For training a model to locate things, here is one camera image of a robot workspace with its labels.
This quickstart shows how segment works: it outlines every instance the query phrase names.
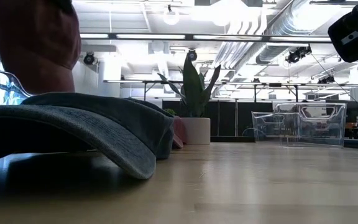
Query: desk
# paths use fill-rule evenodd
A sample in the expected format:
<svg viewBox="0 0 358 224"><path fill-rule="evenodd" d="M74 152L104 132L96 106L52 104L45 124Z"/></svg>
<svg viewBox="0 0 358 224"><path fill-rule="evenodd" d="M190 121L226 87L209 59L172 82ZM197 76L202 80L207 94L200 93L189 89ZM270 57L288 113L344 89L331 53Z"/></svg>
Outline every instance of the desk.
<svg viewBox="0 0 358 224"><path fill-rule="evenodd" d="M187 146L134 180L97 152L0 160L0 223L358 223L358 150Z"/></svg>

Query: potted plant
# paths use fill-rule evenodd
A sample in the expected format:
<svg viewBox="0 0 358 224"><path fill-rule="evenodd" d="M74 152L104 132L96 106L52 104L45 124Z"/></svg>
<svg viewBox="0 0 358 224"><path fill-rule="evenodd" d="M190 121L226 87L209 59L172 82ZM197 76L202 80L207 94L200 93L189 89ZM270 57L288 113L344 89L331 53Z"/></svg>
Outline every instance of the potted plant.
<svg viewBox="0 0 358 224"><path fill-rule="evenodd" d="M221 66L215 68L209 85L205 88L205 75L198 74L196 68L188 57L185 59L183 70L183 86L178 88L170 83L165 76L160 75L164 84L180 96L181 103L186 108L186 116L182 118L186 129L187 144L210 144L211 120L203 118L205 107L211 98L211 92L216 80L219 78Z"/></svg>

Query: pink object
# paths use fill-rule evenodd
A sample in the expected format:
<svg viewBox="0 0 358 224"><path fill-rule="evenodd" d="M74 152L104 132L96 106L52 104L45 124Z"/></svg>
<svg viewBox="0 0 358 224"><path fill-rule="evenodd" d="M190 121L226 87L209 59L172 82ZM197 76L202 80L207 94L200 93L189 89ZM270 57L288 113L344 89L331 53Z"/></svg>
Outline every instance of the pink object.
<svg viewBox="0 0 358 224"><path fill-rule="evenodd" d="M180 149L183 148L183 143L186 142L185 126L178 116L175 116L175 120L173 121L173 132L175 133L173 143Z"/></svg>

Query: person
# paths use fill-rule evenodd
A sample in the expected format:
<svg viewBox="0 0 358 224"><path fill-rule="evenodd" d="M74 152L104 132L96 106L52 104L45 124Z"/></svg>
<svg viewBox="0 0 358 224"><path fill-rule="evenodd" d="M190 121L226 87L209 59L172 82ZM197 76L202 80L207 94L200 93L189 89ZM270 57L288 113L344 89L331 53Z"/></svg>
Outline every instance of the person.
<svg viewBox="0 0 358 224"><path fill-rule="evenodd" d="M1 61L26 92L74 92L72 70L80 52L70 0L0 0Z"/></svg>

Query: ceiling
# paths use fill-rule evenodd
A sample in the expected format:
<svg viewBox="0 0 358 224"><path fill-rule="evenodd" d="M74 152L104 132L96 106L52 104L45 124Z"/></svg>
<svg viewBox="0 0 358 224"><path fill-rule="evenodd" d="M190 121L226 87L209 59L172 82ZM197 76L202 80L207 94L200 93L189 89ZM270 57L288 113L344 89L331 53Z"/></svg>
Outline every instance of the ceiling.
<svg viewBox="0 0 358 224"><path fill-rule="evenodd" d="M220 0L231 1L236 4L243 4L241 0ZM272 19L278 14L290 1L289 0L268 0L264 2L261 12L254 12L248 8L243 9L241 5L230 4L224 6L223 3L216 7L214 11L207 10L212 6L195 6L195 0L181 0L181 1L108 1L108 0L74 0L73 5L77 11L80 20L81 32L118 32L118 33L167 33L167 34L238 34L242 30L237 28L237 32L233 32L231 27L235 29L238 25L236 21L232 21L225 26L221 26L224 21L217 21L216 18L229 17L235 18L235 14L241 15L241 21L245 18L250 21L249 24L259 23L259 28L263 27L263 23L275 24ZM172 5L173 13L178 15L165 15L168 11L167 5ZM332 10L332 6L324 6L325 12L321 11L321 7L314 8L315 5L310 5L307 15L301 14L299 17L308 17L308 20L318 21L320 25L310 32L310 35L327 35L328 27L344 14L350 12L351 7L338 7ZM266 21L259 18L258 15L266 15ZM301 24L304 27L311 26L310 24ZM260 31L260 34L266 33L265 29ZM161 71L159 60L160 56L153 53L148 40L84 40L83 45L114 45L117 48L117 54L122 58L122 74L131 78L136 74L142 74L142 79L150 79L153 71ZM210 65L216 62L218 53L222 51L222 42L203 42L203 41L165 41L168 47L167 54L164 54L163 61L166 63L168 70L177 70L183 65L184 59L188 49L195 49L198 58L195 64ZM233 46L232 53L229 53L229 58L236 52L236 47ZM307 55L298 63L289 65L284 61L288 51L294 49L295 46L289 47L286 51L274 58L269 64L260 66L254 65L250 61L250 65L246 67L233 67L235 71L233 78L241 78L244 82L250 82L253 78L258 77L262 82L310 82L310 77L319 77L319 74L324 75L325 69L332 69L335 71L337 80L343 82L349 76L349 70L356 64L348 64L343 62L337 55L334 47L331 44L311 44L313 51L312 55ZM246 54L239 55L239 58L244 58ZM97 57L103 60L104 55L108 52L95 52Z"/></svg>

